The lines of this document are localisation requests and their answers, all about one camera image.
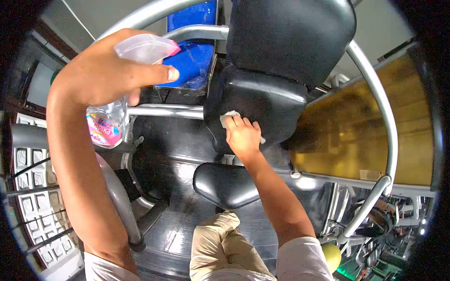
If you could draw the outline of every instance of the black seat pad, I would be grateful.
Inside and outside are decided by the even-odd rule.
[[[234,0],[227,54],[234,65],[321,85],[355,36],[348,0]]]
[[[258,121],[266,139],[261,145],[264,149],[288,139],[306,107],[306,86],[282,77],[227,66],[216,83],[216,90],[206,99],[203,117],[218,153],[233,154],[225,140],[226,130],[222,128],[220,115],[236,110],[251,122]]]
[[[250,174],[242,166],[203,163],[193,177],[196,193],[224,210],[234,210],[259,199]]]

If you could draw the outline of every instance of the white shirt sleeve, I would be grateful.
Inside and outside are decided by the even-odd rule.
[[[86,281],[141,281],[134,273],[85,252]]]
[[[319,240],[295,238],[278,250],[278,281],[333,281]]]

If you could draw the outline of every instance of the white cloth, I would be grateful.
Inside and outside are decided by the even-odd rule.
[[[85,252],[86,281],[140,281],[140,278],[118,265]]]
[[[220,115],[219,116],[219,120],[220,120],[220,123],[222,124],[222,128],[226,129],[225,117],[227,117],[227,116],[236,116],[236,115],[237,116],[241,116],[241,114],[239,112],[235,111],[235,110],[228,111],[227,113]],[[266,143],[266,139],[261,136],[260,139],[259,139],[259,142],[261,144],[264,144],[264,143]]]
[[[333,281],[319,240],[314,237],[293,239],[278,250],[278,281]],[[273,281],[268,275],[242,269],[220,269],[205,275],[202,281]]]
[[[134,273],[85,252],[86,280],[140,281]],[[277,277],[279,281],[333,281],[319,240],[300,237],[278,250]],[[273,281],[268,275],[245,269],[220,269],[202,277],[202,281]]]

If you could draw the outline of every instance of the person's left hand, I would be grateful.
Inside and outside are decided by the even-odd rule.
[[[140,88],[173,82],[180,73],[174,67],[143,64],[119,58],[114,46],[128,37],[150,33],[121,29],[92,44],[76,56],[56,76],[50,88],[49,102],[64,98],[75,105],[100,106],[130,94],[129,103],[139,103]]]

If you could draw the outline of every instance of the fingernail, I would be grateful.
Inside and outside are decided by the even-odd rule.
[[[176,68],[169,69],[169,81],[175,81],[180,76],[180,73]]]

